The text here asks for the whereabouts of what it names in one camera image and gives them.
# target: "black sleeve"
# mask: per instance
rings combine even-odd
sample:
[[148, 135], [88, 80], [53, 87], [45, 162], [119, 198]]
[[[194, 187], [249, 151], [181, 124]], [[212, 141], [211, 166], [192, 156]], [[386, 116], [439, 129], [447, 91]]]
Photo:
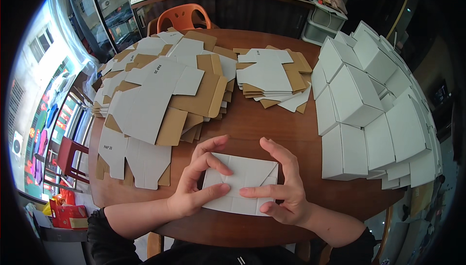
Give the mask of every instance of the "black sleeve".
[[370, 264], [374, 255], [376, 239], [366, 228], [361, 236], [351, 244], [333, 248], [327, 265]]
[[88, 218], [88, 241], [97, 265], [139, 264], [134, 240], [117, 234], [108, 224], [104, 209], [94, 211]]

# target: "stack of white boxes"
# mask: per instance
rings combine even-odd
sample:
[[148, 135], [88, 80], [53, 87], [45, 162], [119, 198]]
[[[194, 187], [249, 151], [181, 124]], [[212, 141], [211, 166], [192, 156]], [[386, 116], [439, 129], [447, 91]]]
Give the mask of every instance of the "stack of white boxes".
[[322, 178], [416, 187], [442, 173], [427, 99], [390, 43], [364, 22], [327, 37], [312, 72]]

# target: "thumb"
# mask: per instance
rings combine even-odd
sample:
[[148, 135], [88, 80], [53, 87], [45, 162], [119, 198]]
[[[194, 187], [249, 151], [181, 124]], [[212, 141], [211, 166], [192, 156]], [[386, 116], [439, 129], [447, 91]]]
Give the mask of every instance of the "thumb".
[[208, 203], [217, 198], [221, 198], [230, 191], [230, 186], [226, 183], [219, 183], [207, 188], [204, 188], [198, 192], [191, 193], [191, 196], [194, 199], [194, 204], [196, 207], [201, 207], [204, 204]]
[[291, 217], [291, 212], [286, 208], [279, 206], [273, 201], [266, 202], [263, 204], [259, 211], [273, 217], [277, 222], [287, 223], [287, 220]]

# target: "red stool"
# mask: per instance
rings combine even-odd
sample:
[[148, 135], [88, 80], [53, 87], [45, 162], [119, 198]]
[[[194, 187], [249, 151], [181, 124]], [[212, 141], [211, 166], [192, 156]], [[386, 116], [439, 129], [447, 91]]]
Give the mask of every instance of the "red stool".
[[65, 173], [65, 175], [68, 175], [76, 180], [81, 180], [89, 184], [89, 180], [78, 175], [86, 175], [84, 172], [81, 172], [71, 167], [76, 151], [81, 151], [83, 153], [89, 154], [89, 148], [86, 148], [85, 146], [71, 139], [68, 139], [67, 137], [63, 137], [61, 139], [60, 150], [58, 151], [57, 164], [60, 167], [60, 169]]

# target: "air conditioner unit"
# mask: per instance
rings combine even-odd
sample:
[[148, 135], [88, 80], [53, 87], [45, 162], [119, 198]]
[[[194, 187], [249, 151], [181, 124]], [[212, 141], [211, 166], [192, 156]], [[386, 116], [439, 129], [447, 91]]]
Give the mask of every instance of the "air conditioner unit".
[[13, 144], [11, 145], [11, 151], [18, 157], [21, 157], [22, 144], [23, 136], [21, 136], [17, 131], [15, 131], [15, 136], [13, 137]]
[[102, 10], [106, 9], [109, 5], [110, 5], [110, 0], [106, 0], [102, 2], [101, 4]]

